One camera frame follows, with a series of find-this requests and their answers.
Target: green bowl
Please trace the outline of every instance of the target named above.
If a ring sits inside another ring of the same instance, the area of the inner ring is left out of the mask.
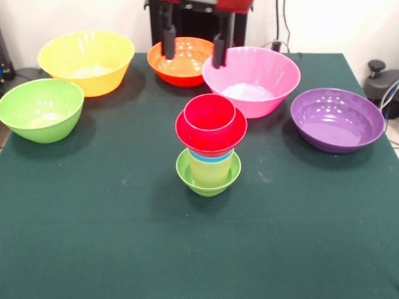
[[[181,180],[191,190],[193,190],[195,193],[201,196],[212,197],[221,194],[224,190],[230,187],[232,183],[235,182],[235,180],[238,178],[241,172],[241,161],[238,158],[238,155],[234,152],[226,184],[215,188],[202,188],[195,186],[193,175],[191,173],[191,168],[190,168],[188,149],[185,149],[179,155],[179,158],[177,159],[176,162],[176,170]]]
[[[28,140],[56,142],[75,127],[83,102],[83,91],[74,83],[51,78],[34,80],[1,98],[0,120]]]

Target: bowl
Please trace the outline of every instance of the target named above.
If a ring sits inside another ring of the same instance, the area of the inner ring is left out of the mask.
[[[269,49],[230,48],[226,63],[216,69],[209,58],[203,67],[204,80],[213,93],[229,99],[246,118],[269,115],[300,82],[298,66]]]
[[[318,88],[300,94],[291,105],[299,133],[316,148],[349,153],[377,140],[385,120],[369,100],[336,88]]]
[[[21,137],[37,143],[59,141],[72,131],[84,94],[71,82],[39,79],[21,84],[0,100],[0,120]]]
[[[176,134],[180,141],[196,154],[204,157],[220,157],[228,154],[235,148],[245,137],[248,123],[244,115],[236,108],[236,117],[233,121],[229,134],[226,135],[223,144],[220,143],[196,143],[191,135],[191,128],[184,117],[182,111],[176,119]]]
[[[53,39],[40,50],[37,61],[51,77],[74,82],[86,97],[97,97],[120,85],[134,53],[125,36],[90,30]]]
[[[221,194],[230,187],[238,178],[241,172],[241,161],[236,153],[233,154],[230,170],[226,179],[226,183],[219,187],[203,188],[195,184],[190,168],[190,160],[188,149],[185,149],[178,157],[176,162],[176,170],[180,179],[195,193],[204,197],[212,197]]]
[[[183,114],[194,144],[223,146],[233,127],[236,108],[228,99],[210,93],[189,101]]]
[[[155,73],[164,81],[177,87],[194,87],[204,83],[202,68],[213,54],[213,43],[195,37],[177,37],[176,54],[172,60],[161,54],[161,43],[154,45],[147,61]]]

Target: pink bowl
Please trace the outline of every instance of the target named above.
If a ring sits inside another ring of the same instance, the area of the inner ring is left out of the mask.
[[[243,140],[248,124],[244,115],[236,108],[236,117],[233,121],[233,127],[226,135],[223,144],[218,143],[197,143],[190,130],[190,125],[186,121],[184,111],[176,119],[176,134],[180,141],[195,153],[204,157],[218,157],[227,154]]]
[[[236,117],[236,107],[227,98],[213,93],[199,95],[183,111],[195,144],[221,147],[226,143]]]
[[[228,98],[246,118],[272,113],[298,86],[300,70],[288,57],[258,47],[228,49],[227,66],[216,69],[212,57],[203,77],[213,93]]]

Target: orange bowl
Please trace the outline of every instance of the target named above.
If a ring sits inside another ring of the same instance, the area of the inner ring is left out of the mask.
[[[203,65],[213,55],[213,43],[195,37],[177,37],[176,54],[172,60],[161,55],[161,43],[154,45],[147,55],[155,73],[177,87],[194,87],[204,83]]]

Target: red bowl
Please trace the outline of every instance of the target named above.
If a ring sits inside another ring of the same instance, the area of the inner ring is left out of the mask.
[[[161,55],[161,43],[154,45],[147,61],[164,81],[177,87],[194,87],[204,83],[203,65],[213,54],[213,43],[195,37],[177,37],[176,54],[172,60]]]
[[[227,154],[243,140],[247,132],[248,123],[243,113],[236,108],[233,126],[226,135],[223,144],[196,142],[192,136],[190,124],[185,119],[184,111],[179,114],[175,128],[178,138],[189,149],[205,157],[218,157]]]

